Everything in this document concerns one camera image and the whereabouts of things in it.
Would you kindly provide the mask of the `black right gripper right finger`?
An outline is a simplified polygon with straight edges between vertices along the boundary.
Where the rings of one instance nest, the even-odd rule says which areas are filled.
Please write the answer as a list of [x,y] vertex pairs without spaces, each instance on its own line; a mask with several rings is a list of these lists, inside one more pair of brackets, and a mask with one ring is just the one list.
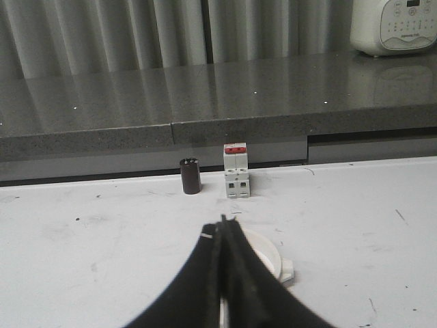
[[235,219],[221,218],[221,283],[230,327],[331,327],[258,258]]

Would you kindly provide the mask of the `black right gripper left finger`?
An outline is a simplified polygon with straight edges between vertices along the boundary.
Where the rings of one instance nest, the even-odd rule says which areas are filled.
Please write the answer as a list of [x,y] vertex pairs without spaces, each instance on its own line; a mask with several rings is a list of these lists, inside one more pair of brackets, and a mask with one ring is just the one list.
[[206,224],[173,281],[128,327],[218,327],[221,233]]

